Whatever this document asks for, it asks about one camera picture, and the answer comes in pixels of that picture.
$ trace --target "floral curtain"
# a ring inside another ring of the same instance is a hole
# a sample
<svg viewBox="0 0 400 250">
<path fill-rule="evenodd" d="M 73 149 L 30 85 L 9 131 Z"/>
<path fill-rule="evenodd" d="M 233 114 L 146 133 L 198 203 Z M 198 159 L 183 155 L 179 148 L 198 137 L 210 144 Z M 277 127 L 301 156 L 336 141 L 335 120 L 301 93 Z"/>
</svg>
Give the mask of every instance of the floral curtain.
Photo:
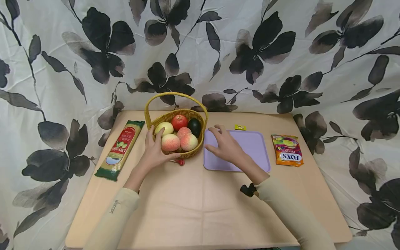
<svg viewBox="0 0 400 250">
<path fill-rule="evenodd" d="M 397 0 L 0 0 L 0 250 L 63 249 L 122 110 L 292 113 L 354 240 L 400 249 Z M 164 96 L 152 110 L 191 108 Z"/>
</svg>

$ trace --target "fox's candy bag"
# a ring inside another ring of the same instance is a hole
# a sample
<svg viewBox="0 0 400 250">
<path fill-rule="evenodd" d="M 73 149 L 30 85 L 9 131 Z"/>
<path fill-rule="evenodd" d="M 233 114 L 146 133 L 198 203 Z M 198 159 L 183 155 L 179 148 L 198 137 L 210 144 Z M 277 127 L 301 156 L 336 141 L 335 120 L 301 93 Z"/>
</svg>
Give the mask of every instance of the fox's candy bag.
<svg viewBox="0 0 400 250">
<path fill-rule="evenodd" d="M 296 167 L 304 164 L 296 136 L 272 134 L 271 137 L 275 148 L 276 164 Z"/>
</svg>

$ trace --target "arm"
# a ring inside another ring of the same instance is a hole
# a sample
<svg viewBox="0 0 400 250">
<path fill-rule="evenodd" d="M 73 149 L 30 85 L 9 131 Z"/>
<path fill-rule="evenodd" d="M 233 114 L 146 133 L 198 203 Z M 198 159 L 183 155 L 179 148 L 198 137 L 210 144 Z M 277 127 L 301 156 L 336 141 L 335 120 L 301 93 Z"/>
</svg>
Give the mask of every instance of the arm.
<svg viewBox="0 0 400 250">
<path fill-rule="evenodd" d="M 124 187 L 112 200 L 83 250 L 117 249 L 129 217 L 139 206 L 138 191 L 146 175 L 156 166 L 180 156 L 178 153 L 164 155 L 161 151 L 161 135 L 164 129 L 158 132 L 156 141 L 153 141 L 153 132 L 154 126 L 147 132 L 146 149 L 142 158 L 130 173 Z"/>
<path fill-rule="evenodd" d="M 299 242 L 303 250 L 335 250 L 326 230 L 277 179 L 270 177 L 248 156 L 224 126 L 209 128 L 218 148 L 206 145 L 216 156 L 235 164 L 256 185 L 259 198 L 265 201 Z"/>
</svg>

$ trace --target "plastic cutting board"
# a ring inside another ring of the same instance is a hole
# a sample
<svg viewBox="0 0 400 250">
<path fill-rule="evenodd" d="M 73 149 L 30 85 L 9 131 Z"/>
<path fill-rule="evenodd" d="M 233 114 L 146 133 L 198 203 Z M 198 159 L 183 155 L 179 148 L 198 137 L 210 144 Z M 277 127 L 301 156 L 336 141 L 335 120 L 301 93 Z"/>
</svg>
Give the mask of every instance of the plastic cutting board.
<svg viewBox="0 0 400 250">
<path fill-rule="evenodd" d="M 265 147 L 264 137 L 256 131 L 229 130 L 233 138 L 238 141 L 240 146 L 265 172 L 270 172 L 271 165 Z M 217 139 L 209 130 L 204 134 L 204 144 L 218 147 Z M 241 172 L 232 163 L 224 161 L 210 151 L 204 149 L 204 167 L 208 170 L 237 171 Z"/>
</svg>

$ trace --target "candy bag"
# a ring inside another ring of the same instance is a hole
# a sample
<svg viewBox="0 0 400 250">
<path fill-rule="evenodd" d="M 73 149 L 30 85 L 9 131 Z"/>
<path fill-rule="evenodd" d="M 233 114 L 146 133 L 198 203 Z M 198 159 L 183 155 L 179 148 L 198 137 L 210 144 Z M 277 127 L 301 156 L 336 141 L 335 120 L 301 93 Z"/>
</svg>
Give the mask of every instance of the candy bag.
<svg viewBox="0 0 400 250">
<path fill-rule="evenodd" d="M 94 174 L 95 176 L 117 181 L 117 177 L 120 174 L 124 162 L 135 144 L 143 125 L 144 121 L 128 121 L 126 123 L 117 141 L 108 153 L 107 158 Z"/>
<path fill-rule="evenodd" d="M 275 148 L 276 164 L 296 167 L 304 164 L 296 136 L 272 134 L 271 137 Z"/>
</svg>

